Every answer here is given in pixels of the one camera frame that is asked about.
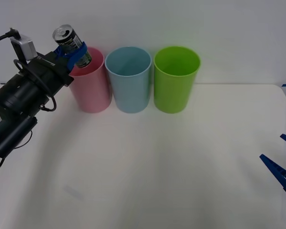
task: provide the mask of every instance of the blue plastic clamp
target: blue plastic clamp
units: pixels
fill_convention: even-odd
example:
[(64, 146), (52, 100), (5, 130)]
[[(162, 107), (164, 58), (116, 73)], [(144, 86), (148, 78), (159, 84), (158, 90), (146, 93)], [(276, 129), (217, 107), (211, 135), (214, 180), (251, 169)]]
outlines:
[(58, 57), (68, 58), (69, 61), (68, 61), (67, 67), (70, 71), (72, 71), (75, 63), (77, 61), (79, 61), (80, 58), (82, 58), (86, 54), (87, 49), (88, 48), (87, 48), (86, 43), (83, 42), (82, 46), (79, 49), (77, 49), (77, 50), (75, 50), (69, 54), (65, 54), (65, 52), (62, 50), (61, 46), (58, 46), (57, 49), (54, 50), (54, 53), (57, 54), (57, 58)]
[(286, 192), (286, 170), (283, 169), (281, 166), (270, 160), (264, 154), (260, 156), (264, 164), (270, 170), (270, 172), (276, 177), (278, 182), (283, 186), (283, 189)]

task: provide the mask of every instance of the white tabletop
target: white tabletop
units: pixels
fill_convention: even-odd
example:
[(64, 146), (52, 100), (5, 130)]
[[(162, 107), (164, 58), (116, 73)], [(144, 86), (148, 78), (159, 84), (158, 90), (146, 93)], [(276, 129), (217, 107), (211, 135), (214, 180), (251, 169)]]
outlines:
[(179, 114), (77, 109), (68, 88), (0, 171), (0, 229), (285, 229), (286, 97), (195, 85)]

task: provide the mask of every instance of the light blue cup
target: light blue cup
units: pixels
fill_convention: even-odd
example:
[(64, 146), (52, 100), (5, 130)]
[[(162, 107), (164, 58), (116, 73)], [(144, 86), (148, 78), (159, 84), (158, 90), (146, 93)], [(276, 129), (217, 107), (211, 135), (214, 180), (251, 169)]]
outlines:
[(137, 113), (148, 105), (151, 65), (150, 54), (137, 47), (118, 48), (107, 55), (105, 66), (121, 111)]

